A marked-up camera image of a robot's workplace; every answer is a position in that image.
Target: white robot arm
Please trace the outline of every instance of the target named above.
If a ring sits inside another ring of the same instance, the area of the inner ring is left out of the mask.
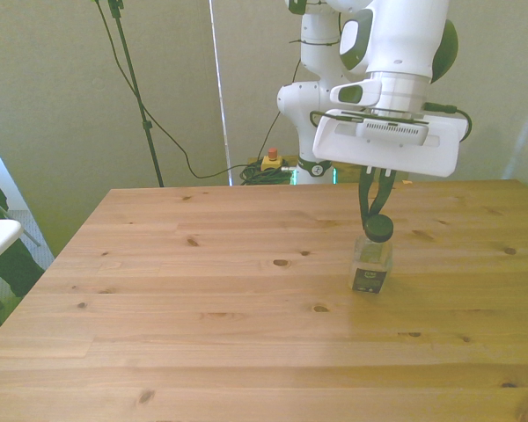
[[[334,106],[326,113],[324,107],[314,108],[323,116],[314,134],[315,160],[442,177],[452,174],[466,122],[423,110],[429,85],[447,71],[457,53],[457,34],[446,21],[448,0],[286,3],[304,18],[318,7],[348,14],[339,51],[341,73],[348,70],[363,79],[329,86],[328,99],[321,105]],[[310,27],[304,22],[303,28]],[[280,109],[290,116],[289,110]],[[303,147],[306,141],[299,134]]]

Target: cable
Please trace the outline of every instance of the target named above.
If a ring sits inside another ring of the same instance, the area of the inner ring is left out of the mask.
[[[123,47],[123,52],[125,53],[125,58],[127,59],[127,65],[128,65],[128,69],[129,69],[129,74],[131,75],[131,80],[133,82],[133,88],[134,88],[133,92],[135,93],[137,104],[139,105],[139,112],[141,113],[141,120],[142,120],[142,123],[143,123],[143,130],[144,130],[144,133],[145,133],[145,135],[147,137],[147,143],[149,145],[150,157],[152,158],[152,163],[153,163],[153,165],[155,167],[155,172],[157,173],[158,185],[160,187],[165,187],[165,183],[164,183],[163,178],[162,178],[162,173],[160,172],[160,167],[158,165],[157,151],[155,150],[155,145],[154,145],[154,142],[152,141],[152,135],[150,134],[150,130],[152,129],[152,123],[150,121],[148,121],[147,117],[145,116],[144,105],[143,105],[143,101],[141,100],[141,94],[139,92],[139,85],[138,85],[136,77],[135,77],[135,71],[133,70],[133,62],[131,61],[131,55],[129,54],[129,50],[128,50],[128,47],[127,47],[127,42],[125,41],[125,33],[123,32],[123,26],[121,25],[120,8],[121,9],[123,8],[123,3],[122,3],[122,0],[108,0],[108,3],[109,3],[110,10],[112,12],[112,16],[115,19],[115,23],[117,25],[117,29],[118,29],[119,34],[120,34],[121,45]],[[99,7],[99,0],[96,0],[96,5]]]
[[[143,101],[141,100],[140,96],[137,94],[137,92],[135,91],[135,89],[133,88],[133,85],[131,84],[131,82],[129,81],[129,78],[128,76],[126,75],[125,71],[123,70],[123,67],[121,66],[120,64],[120,61],[119,61],[119,58],[117,56],[117,52],[115,51],[115,45],[114,45],[114,39],[112,38],[112,34],[111,34],[111,31],[109,30],[109,26],[107,25],[107,21],[106,21],[106,16],[104,15],[104,12],[102,11],[102,8],[101,6],[99,5],[99,0],[95,0],[95,3],[96,5],[98,6],[98,10],[99,10],[99,14],[101,15],[102,17],[102,21],[104,22],[104,27],[106,28],[106,31],[107,31],[107,37],[109,38],[109,42],[110,42],[110,45],[112,46],[112,52],[114,53],[114,59],[115,59],[115,63],[117,64],[117,67],[119,68],[121,74],[123,75],[123,78],[125,79],[125,82],[127,82],[127,85],[129,87],[129,89],[133,92],[133,94],[135,95],[135,97],[137,98],[138,101],[141,101],[141,104],[143,105],[143,109],[145,111],[145,113],[152,119],[152,121],[154,122],[155,125],[157,125],[157,127],[162,130],[162,132],[168,136],[172,142],[174,142],[174,144],[180,149],[180,151],[182,151],[182,154],[184,154],[184,157],[186,158],[186,164],[187,164],[187,168],[189,169],[190,173],[192,173],[192,175],[195,177],[195,178],[214,178],[215,176],[218,176],[220,174],[223,174],[223,173],[226,173],[227,171],[229,170],[232,170],[232,169],[235,169],[235,168],[238,168],[238,167],[246,167],[248,164],[239,164],[239,165],[233,165],[232,167],[226,169],[226,170],[223,170],[223,171],[219,171],[215,174],[211,174],[211,175],[208,175],[208,176],[198,176],[194,169],[192,169],[192,166],[190,164],[190,159],[189,159],[189,155],[187,154],[186,150],[182,148],[182,146],[172,137],[172,135],[170,135],[161,125],[160,123],[158,123],[158,121],[152,116],[152,114],[150,114],[149,110],[147,109],[147,107],[144,106],[144,103]]]
[[[300,43],[306,44],[308,46],[326,46],[326,47],[335,46],[335,45],[341,43],[340,40],[338,40],[336,42],[323,42],[323,43],[308,42],[308,41],[305,41],[305,40],[293,40],[293,41],[290,41],[290,44],[294,44],[296,42],[300,42]]]
[[[463,138],[461,138],[461,141],[459,141],[459,143],[465,141],[469,135],[472,133],[472,129],[473,129],[473,120],[471,118],[471,116],[469,114],[467,114],[466,112],[464,112],[463,110],[457,110],[456,111],[457,114],[461,114],[462,116],[464,116],[466,119],[467,119],[467,132],[466,134],[464,135]]]
[[[240,178],[243,180],[242,186],[245,185],[279,185],[291,179],[291,172],[282,171],[279,169],[266,169],[260,171],[262,160],[258,160],[246,166],[240,173]],[[286,160],[282,160],[282,166],[287,167],[289,164]]]
[[[473,129],[473,120],[469,114],[464,112],[463,110],[459,110],[454,105],[443,105],[438,103],[424,103],[424,106],[422,107],[427,112],[438,112],[438,113],[446,113],[446,114],[461,114],[464,116],[467,120],[467,131],[463,138],[461,138],[461,141],[459,143],[465,141],[467,137],[472,133]]]
[[[127,82],[127,85],[129,87],[129,89],[133,92],[133,94],[135,95],[135,97],[137,98],[138,101],[140,101],[141,105],[143,106],[143,109],[145,111],[145,113],[152,119],[152,121],[154,122],[155,125],[157,125],[157,127],[168,137],[172,140],[172,142],[179,148],[179,150],[182,152],[182,154],[184,154],[184,157],[186,158],[186,164],[187,164],[187,168],[189,169],[190,173],[192,173],[192,175],[195,177],[195,178],[198,178],[198,179],[203,179],[203,178],[214,178],[215,176],[219,176],[220,174],[223,174],[223,173],[226,173],[227,171],[229,170],[232,170],[232,169],[236,169],[238,167],[245,167],[245,168],[248,168],[249,166],[253,166],[254,164],[238,164],[238,165],[233,165],[232,167],[229,167],[228,169],[225,169],[223,171],[219,171],[217,173],[214,173],[214,174],[210,174],[208,176],[198,176],[195,171],[192,169],[192,166],[190,164],[190,160],[189,160],[189,155],[187,154],[186,150],[184,148],[182,148],[182,146],[173,138],[172,135],[170,135],[168,133],[168,131],[166,131],[166,129],[164,129],[162,127],[162,125],[160,125],[160,123],[158,123],[158,121],[152,116],[152,114],[150,114],[149,110],[147,109],[147,107],[144,105],[143,101],[141,100],[141,97],[140,95],[135,91],[135,89],[133,88],[133,85],[131,84],[131,82],[129,81],[129,78],[127,76],[127,74],[125,73],[125,71],[123,70],[123,67],[121,66],[120,64],[120,61],[119,61],[119,58],[117,56],[117,51],[115,50],[115,45],[114,45],[114,39],[112,38],[112,34],[111,34],[111,31],[109,30],[109,26],[107,25],[107,21],[106,21],[106,16],[104,15],[104,11],[102,11],[102,8],[101,6],[99,5],[99,0],[94,0],[94,2],[96,3],[96,5],[98,6],[98,10],[99,10],[99,14],[100,16],[102,17],[102,21],[104,23],[104,27],[106,28],[106,32],[107,32],[107,37],[109,39],[109,42],[110,42],[110,46],[112,47],[112,52],[114,54],[114,59],[115,59],[115,63],[118,67],[118,69],[120,70],[121,74],[123,75],[123,78],[125,79],[125,82]],[[296,80],[296,75],[297,75],[297,71],[299,69],[299,65],[301,64],[301,60],[299,60],[297,62],[297,66],[296,66],[296,70],[293,74],[293,78],[292,78],[292,83],[295,82]],[[272,126],[270,126],[270,129],[268,130],[268,133],[266,135],[266,138],[264,139],[264,142],[262,143],[262,147],[260,148],[260,152],[258,153],[258,160],[260,160],[260,155],[262,153],[262,150],[264,150],[264,146],[266,145],[266,142],[268,141],[268,137],[270,136],[270,133],[272,132],[272,128],[274,127],[275,123],[277,122],[278,118],[280,117],[280,112],[278,112],[278,114],[275,116],[275,119],[274,121],[272,122]]]
[[[301,64],[301,59],[297,62],[296,70],[293,72],[293,77],[291,78],[291,83],[296,82],[296,76],[297,71],[299,70],[299,65]],[[270,133],[272,132],[272,129],[274,128],[275,123],[277,122],[278,118],[280,117],[280,112],[275,116],[274,121],[272,122],[272,126],[270,126],[270,129],[268,130],[268,133],[266,134],[266,138],[264,139],[264,142],[262,143],[262,146],[260,147],[260,151],[258,153],[258,157],[256,158],[256,161],[260,160],[260,156],[262,155],[262,150],[264,150],[264,145],[266,145],[266,142],[268,141],[268,137],[270,136]]]

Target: wooden table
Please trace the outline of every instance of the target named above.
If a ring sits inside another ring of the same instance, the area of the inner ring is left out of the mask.
[[[0,421],[528,422],[528,189],[385,212],[371,295],[356,185],[110,192],[0,329]]]

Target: green accent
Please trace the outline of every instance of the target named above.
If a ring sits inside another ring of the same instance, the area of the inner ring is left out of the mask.
[[[458,56],[458,48],[458,32],[456,31],[456,27],[450,20],[446,20],[442,41],[432,62],[432,83],[436,82],[450,70],[451,65],[454,64]]]
[[[393,222],[387,215],[373,215],[366,222],[364,230],[372,242],[382,244],[393,236]]]
[[[294,15],[304,15],[307,10],[307,0],[290,0],[289,9]]]
[[[346,86],[341,88],[338,100],[342,103],[358,104],[363,96],[363,88],[360,85]]]
[[[356,38],[356,43],[349,51],[341,55],[342,63],[348,70],[355,68],[366,56],[368,44],[370,44],[373,11],[370,9],[363,9],[357,13],[356,19],[352,19],[350,22],[352,21],[358,23],[358,36]]]
[[[313,161],[306,161],[303,158],[299,157],[299,160],[297,161],[297,165],[301,167],[303,170],[307,171],[313,178],[320,178],[323,176],[328,169],[330,169],[333,166],[332,161],[321,161],[320,163],[315,163]],[[315,172],[313,169],[315,169],[317,166],[321,168],[321,172]]]

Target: beige wall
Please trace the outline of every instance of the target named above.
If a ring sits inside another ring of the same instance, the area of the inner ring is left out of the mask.
[[[231,157],[243,163],[258,153],[277,113],[275,95],[290,82],[299,46],[287,43],[299,38],[300,18],[283,0],[217,0],[215,9]],[[512,177],[528,184],[528,0],[451,0],[449,16],[459,55],[430,100],[464,108],[475,122],[452,178],[501,178],[514,160]],[[297,133],[283,117],[269,144],[297,153]]]
[[[145,104],[183,142],[198,172],[222,170],[208,1],[124,3]],[[226,183],[225,175],[189,176],[180,151],[153,134],[167,186]],[[0,154],[54,253],[110,188],[157,186],[135,97],[94,3],[0,0]]]
[[[465,109],[475,125],[451,178],[511,174],[528,185],[528,0],[451,0],[449,16],[459,55],[430,98]]]

